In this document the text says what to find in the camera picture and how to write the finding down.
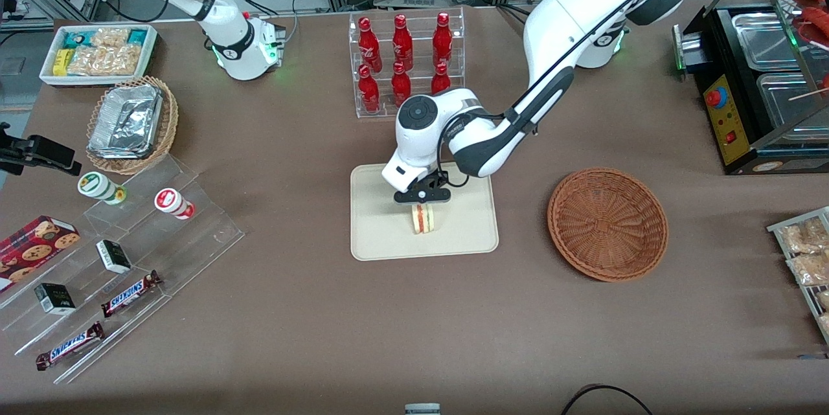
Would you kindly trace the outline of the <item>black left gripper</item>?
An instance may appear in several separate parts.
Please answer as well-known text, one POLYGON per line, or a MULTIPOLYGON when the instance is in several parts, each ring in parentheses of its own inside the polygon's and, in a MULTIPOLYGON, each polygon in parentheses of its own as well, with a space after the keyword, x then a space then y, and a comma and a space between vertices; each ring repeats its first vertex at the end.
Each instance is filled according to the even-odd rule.
POLYGON ((429 203, 430 209, 439 206, 439 203, 447 203, 451 197, 448 184, 447 172, 432 172, 421 180, 412 182, 406 192, 396 192, 393 200, 397 205, 408 205, 412 212, 416 211, 416 205, 429 203))

